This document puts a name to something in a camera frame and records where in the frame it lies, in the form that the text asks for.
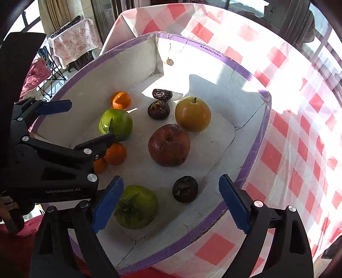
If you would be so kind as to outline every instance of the fruit calyx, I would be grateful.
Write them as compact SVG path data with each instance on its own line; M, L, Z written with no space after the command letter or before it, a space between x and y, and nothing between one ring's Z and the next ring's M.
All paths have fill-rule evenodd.
M101 121L101 126L102 126L103 131L104 131L106 134L108 134L108 133L114 133L114 129L113 129L113 118L110 119L109 127L106 127L102 121Z
M174 141L174 138L173 138L172 134L168 134L168 136L166 138L166 141L168 141L168 142Z
M135 202L139 193L134 195L128 202L119 201L119 208L114 212L114 216L123 216L126 223L130 223L132 218L137 218L138 221L143 219L143 213L136 208Z

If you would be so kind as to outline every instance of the red apple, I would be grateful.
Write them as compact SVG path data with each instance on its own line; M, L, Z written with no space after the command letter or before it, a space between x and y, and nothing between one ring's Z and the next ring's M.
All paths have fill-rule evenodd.
M160 166L182 165L190 151L189 133L179 125L164 125L152 134L148 141L148 151Z

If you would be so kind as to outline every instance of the green tomato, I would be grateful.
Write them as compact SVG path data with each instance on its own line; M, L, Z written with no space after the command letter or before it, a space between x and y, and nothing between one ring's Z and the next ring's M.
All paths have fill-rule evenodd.
M113 133L115 135L114 142L122 142L131 135L133 120L125 110L108 109L103 113L98 123L98 129L103 135Z
M123 190L115 208L117 222L127 229L146 227L158 213L158 199L152 190L140 185L129 185Z

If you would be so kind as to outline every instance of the table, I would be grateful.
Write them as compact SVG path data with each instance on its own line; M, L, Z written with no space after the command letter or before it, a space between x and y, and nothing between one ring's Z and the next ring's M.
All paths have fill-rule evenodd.
M102 47L100 36L91 19L83 19L54 38L49 38L52 57L63 69L86 52Z
M124 11L101 53L152 31L178 34L215 48L270 92L271 118L256 162L246 182L232 178L253 199L270 207L294 205L315 261L342 234L342 125L338 122L342 109L321 74L267 28L241 15L194 3ZM265 264L273 233L269 230L254 275ZM196 242L153 267L175 277L218 278L243 239L244 233L226 213Z

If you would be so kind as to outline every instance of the purple tape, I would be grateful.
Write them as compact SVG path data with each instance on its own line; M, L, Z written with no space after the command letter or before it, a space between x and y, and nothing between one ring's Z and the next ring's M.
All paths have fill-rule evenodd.
M137 45L143 41L150 39L151 37L153 37L153 35L155 35L157 38L170 39L173 41L177 41L180 43L190 45L194 48L197 48L197 49L199 49L203 52L206 52L209 55L219 59L220 61L222 61L223 63L225 63L229 67L231 67L232 69L236 70L239 74L241 74L248 81L251 81L254 78L254 76L249 71L247 71L245 68L243 68L241 65L239 65L238 63L236 63L232 59L226 57L224 54L217 52L216 50L214 50L213 48L211 48L207 45L203 45L199 42L196 42L196 41L193 41L193 40L190 40L190 39L178 36L178 35L174 35L174 34L168 34L165 32L154 32L154 33L148 33L148 34L145 34L143 36L131 39L131 40L109 50L108 52L104 53L103 55L101 55L96 60L94 60L91 63L89 63L88 65L86 65L79 72L77 72L58 91L58 93L54 96L53 100L59 100L82 77L84 77L88 72L90 72L91 70L93 70L94 68L96 68L97 66L99 66L100 64L105 62L106 60L114 57L118 53L120 53L120 52L122 52L122 51L124 51L124 50L126 50L132 46L135 46L135 45ZM252 147L251 147L251 149L247 155L247 158L246 158L243 166L241 167L241 170L240 170L240 172L236 178L235 184L238 188L241 188L244 185L244 183L245 183L245 181L246 181L246 179L247 179L247 177L248 177L248 175L252 169L252 166L253 166L254 161L256 159L256 156L259 152L259 149L260 149L262 140L265 136L266 129L267 129L268 122L269 122L270 111L271 111L271 95L266 90L259 90L259 93L264 98L264 101L266 104L264 117L263 117L263 120L261 122L258 134L255 138L255 141L254 141L254 143L253 143L253 145L252 145ZM39 126L43 120L44 120L44 117L39 117L37 119L36 124L34 125L34 127L32 129L33 132L37 132L37 130L38 130L38 128L39 128ZM163 250L161 250L161 251L159 251L159 252L135 263L135 264L132 264L128 267L124 267L122 269L119 269L119 273L120 274L128 274L131 272L135 272L135 271L144 269L146 267L149 267L149 266L151 266L157 262L160 262L160 261L174 255L175 253L181 251L182 249L184 249L185 247L187 247L188 245L190 245L191 243L196 241L197 238L201 237L217 221L217 219L222 215L222 213L226 209L227 209L226 204L224 202L221 202L214 209L214 211L211 212L196 228L192 229L189 233L187 233L181 239L179 239L175 243L171 244L167 248L165 248L165 249L163 249ZM80 255L82 253L81 253L79 246L75 242L74 242L74 244L72 243L72 246L73 246L74 252L80 257Z

